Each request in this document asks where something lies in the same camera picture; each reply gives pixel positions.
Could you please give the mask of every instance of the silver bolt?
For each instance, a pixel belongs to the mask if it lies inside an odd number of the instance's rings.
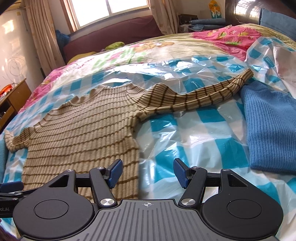
[[[192,198],[185,198],[181,201],[181,203],[185,206],[192,206],[195,204],[195,201]]]
[[[115,203],[115,201],[111,198],[104,198],[100,201],[100,203],[103,205],[103,206],[111,206],[112,204]]]

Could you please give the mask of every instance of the beige curtain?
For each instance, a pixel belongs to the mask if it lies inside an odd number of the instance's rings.
[[[147,0],[152,15],[164,35],[178,33],[178,15],[173,0]]]
[[[34,44],[45,75],[65,65],[54,31],[48,0],[25,0]]]

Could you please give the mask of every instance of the beige ribbed sweater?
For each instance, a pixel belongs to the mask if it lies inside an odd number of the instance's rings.
[[[138,145],[132,136],[136,124],[157,113],[191,110],[223,101],[253,76],[248,69],[235,78],[179,95],[159,83],[145,90],[132,83],[99,85],[90,94],[51,110],[19,136],[5,130],[10,151],[28,148],[22,181],[25,190],[48,182],[66,169],[86,173],[123,160],[123,174],[113,194],[117,200],[138,197]],[[89,189],[80,194],[92,199]]]

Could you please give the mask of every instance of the wooden desk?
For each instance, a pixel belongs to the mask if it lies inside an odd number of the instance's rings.
[[[8,123],[25,105],[31,95],[31,91],[25,80],[26,79],[20,82],[3,99],[0,100],[0,113],[5,112],[0,119],[0,133],[2,133]]]

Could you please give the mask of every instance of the sweater sleeve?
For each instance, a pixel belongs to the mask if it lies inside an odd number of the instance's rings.
[[[30,138],[33,133],[34,127],[24,128],[18,136],[14,136],[10,131],[4,130],[4,139],[6,142],[7,149],[11,152],[15,152],[23,148],[28,148]]]
[[[148,113],[192,110],[230,98],[251,77],[253,72],[247,69],[234,78],[183,95],[174,92],[165,84],[158,83],[146,91],[141,91],[137,103]]]

